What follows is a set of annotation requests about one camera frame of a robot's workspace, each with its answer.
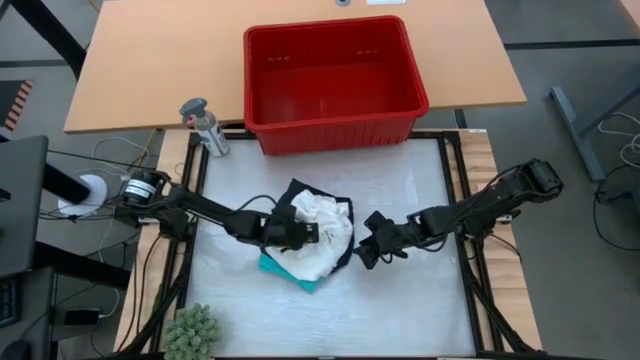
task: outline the white sticker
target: white sticker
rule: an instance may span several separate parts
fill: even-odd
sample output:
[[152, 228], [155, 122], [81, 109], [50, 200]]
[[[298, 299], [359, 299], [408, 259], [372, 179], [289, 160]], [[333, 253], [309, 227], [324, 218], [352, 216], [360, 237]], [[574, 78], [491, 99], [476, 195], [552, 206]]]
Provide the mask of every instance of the white sticker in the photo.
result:
[[367, 0], [367, 4], [369, 5], [393, 5], [393, 4], [404, 4], [407, 0]]
[[127, 188], [124, 190], [124, 192], [131, 193], [131, 194], [136, 194], [136, 195], [142, 196], [145, 199], [148, 199], [149, 196], [151, 196], [151, 193], [149, 193], [148, 191], [142, 190], [142, 189], [137, 188], [135, 186], [127, 186]]
[[131, 180], [129, 180], [129, 184], [127, 184], [127, 186], [135, 186], [135, 187], [147, 190], [148, 192], [150, 192], [152, 194], [156, 193], [156, 188], [154, 188], [153, 186], [147, 184], [144, 181], [140, 181], [140, 180], [131, 179]]

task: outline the gray floor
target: gray floor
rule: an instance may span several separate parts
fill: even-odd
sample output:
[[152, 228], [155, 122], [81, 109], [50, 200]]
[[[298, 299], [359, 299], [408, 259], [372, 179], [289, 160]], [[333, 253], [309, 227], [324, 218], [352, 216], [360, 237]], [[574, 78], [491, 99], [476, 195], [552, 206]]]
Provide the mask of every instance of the gray floor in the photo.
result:
[[[615, 0], [486, 0], [494, 22], [506, 43], [621, 39], [636, 37], [634, 27]], [[91, 37], [97, 18], [85, 0], [45, 0], [82, 45]], [[0, 61], [57, 59], [57, 54], [9, 9], [0, 22]], [[547, 159], [556, 167], [566, 190], [553, 206], [525, 206], [514, 225], [518, 246], [540, 335], [544, 347], [560, 355], [607, 359], [637, 359], [640, 343], [640, 257], [616, 250], [595, 234], [591, 220], [595, 184], [589, 181], [569, 133], [547, 92], [562, 85], [578, 110], [586, 109], [599, 94], [615, 83], [640, 59], [640, 47], [576, 50], [511, 51], [513, 66], [529, 99], [525, 106], [483, 108], [465, 111], [470, 127], [489, 130], [496, 161], [505, 168], [531, 157]], [[117, 134], [73, 135], [62, 133], [75, 80], [66, 67], [0, 69], [0, 79], [35, 80], [27, 109], [14, 137], [46, 134], [51, 148], [90, 154], [96, 141], [123, 136], [143, 144], [148, 131]], [[640, 116], [640, 101], [625, 111]], [[419, 122], [420, 127], [452, 128], [450, 111], [434, 111]], [[612, 121], [616, 129], [634, 129], [625, 120]], [[619, 147], [627, 139], [597, 134], [599, 150], [608, 167], [619, 164]], [[158, 152], [158, 143], [152, 152]], [[101, 156], [131, 161], [139, 150], [118, 143], [105, 144]], [[100, 168], [79, 159], [51, 156], [50, 162], [69, 172]], [[623, 181], [631, 174], [620, 174]], [[118, 180], [111, 179], [115, 191]], [[43, 208], [54, 208], [43, 195]], [[603, 232], [613, 241], [640, 247], [637, 212], [624, 200], [603, 206], [598, 212]], [[95, 251], [108, 222], [73, 225], [64, 221], [42, 222], [42, 241], [78, 254]], [[115, 243], [132, 232], [114, 225], [107, 243]], [[118, 264], [120, 250], [107, 261]], [[84, 284], [63, 279], [60, 296], [81, 289]], [[66, 307], [98, 304], [110, 309], [115, 294], [96, 288]], [[95, 342], [102, 352], [113, 345], [117, 316], [97, 329]], [[62, 343], [65, 359], [95, 357], [86, 335]]]

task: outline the white tabletop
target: white tabletop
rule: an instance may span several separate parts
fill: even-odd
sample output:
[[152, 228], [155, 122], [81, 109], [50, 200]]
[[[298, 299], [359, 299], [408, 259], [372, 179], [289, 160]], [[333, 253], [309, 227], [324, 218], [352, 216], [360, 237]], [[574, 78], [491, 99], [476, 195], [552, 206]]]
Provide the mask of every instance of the white tabletop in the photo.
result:
[[[233, 140], [210, 158], [204, 196], [235, 208], [258, 194], [276, 199], [296, 178], [350, 197], [355, 238], [370, 233], [373, 211], [406, 222], [416, 210], [447, 204], [436, 140], [391, 147], [265, 157], [257, 141]], [[268, 211], [260, 200], [251, 209]], [[220, 227], [198, 226], [187, 307], [209, 304], [222, 326], [216, 356], [457, 355], [475, 353], [453, 237], [438, 253], [368, 271], [357, 256], [315, 293], [258, 269], [260, 251]]]

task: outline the wooden desk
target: wooden desk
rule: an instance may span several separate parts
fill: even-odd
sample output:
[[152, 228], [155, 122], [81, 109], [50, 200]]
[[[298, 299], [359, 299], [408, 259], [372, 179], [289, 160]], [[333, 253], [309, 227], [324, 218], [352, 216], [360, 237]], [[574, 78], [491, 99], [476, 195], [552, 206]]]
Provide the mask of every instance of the wooden desk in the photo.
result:
[[620, 0], [620, 5], [626, 10], [627, 15], [636, 25], [636, 30], [640, 33], [640, 0]]
[[[189, 133], [185, 130], [167, 131], [164, 138], [164, 144], [160, 152], [158, 169], [177, 176], [174, 168], [177, 164], [184, 161], [188, 143]], [[464, 154], [467, 175], [471, 183], [472, 191], [478, 191], [491, 180], [496, 174], [496, 165], [489, 143], [489, 137], [484, 131], [460, 131], [462, 141], [462, 149]], [[450, 158], [452, 167], [452, 175], [455, 179], [455, 189], [458, 197], [461, 197], [460, 182], [457, 176], [456, 163], [453, 157]], [[197, 171], [198, 164], [194, 164], [194, 171]], [[194, 186], [197, 176], [192, 175], [192, 184]], [[510, 226], [498, 225], [495, 232], [498, 236], [504, 238], [515, 245], [513, 233]], [[154, 242], [158, 234], [157, 226], [149, 226], [142, 231], [140, 244], [138, 245], [138, 264], [142, 264], [149, 252], [151, 244]], [[145, 298], [142, 304], [143, 324], [149, 317], [153, 307], [154, 295], [157, 293], [162, 281], [162, 274], [165, 266], [168, 241], [161, 241], [156, 245], [154, 252], [151, 254], [145, 283]], [[540, 338], [538, 329], [529, 302], [529, 294], [527, 285], [522, 273], [522, 267], [518, 261], [518, 257], [507, 247], [499, 242], [491, 239], [485, 242], [485, 257], [487, 259], [487, 267], [491, 286], [493, 288], [494, 301], [502, 314], [505, 316], [511, 326], [522, 336], [522, 338], [534, 348], [540, 349]], [[136, 276], [138, 277], [138, 294], [140, 293], [140, 284], [142, 280], [142, 266], [137, 267]], [[133, 305], [133, 279], [129, 282], [129, 290], [124, 302], [120, 326], [116, 336], [116, 350], [122, 342], [132, 316]], [[480, 314], [483, 339], [486, 349], [492, 349], [490, 332], [488, 330], [488, 320], [482, 307], [478, 305]]]
[[242, 121], [249, 27], [388, 14], [406, 23], [433, 109], [526, 101], [483, 0], [108, 1], [64, 131], [178, 127], [178, 109], [193, 97], [222, 122]]

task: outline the teal cloth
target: teal cloth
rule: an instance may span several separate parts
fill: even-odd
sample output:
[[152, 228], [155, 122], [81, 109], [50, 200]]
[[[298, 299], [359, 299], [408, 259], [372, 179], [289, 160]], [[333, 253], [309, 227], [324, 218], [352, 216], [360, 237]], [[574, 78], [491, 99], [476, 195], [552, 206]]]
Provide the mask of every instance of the teal cloth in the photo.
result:
[[278, 264], [270, 256], [265, 254], [260, 255], [260, 260], [258, 262], [260, 264], [260, 270], [269, 274], [280, 276], [281, 278], [287, 279], [289, 281], [293, 281], [309, 294], [312, 294], [314, 291], [316, 291], [318, 286], [320, 286], [325, 280], [325, 278], [320, 278], [316, 281], [298, 280], [293, 277], [293, 275], [289, 274], [287, 270], [283, 269], [282, 266], [280, 266], [280, 264]]

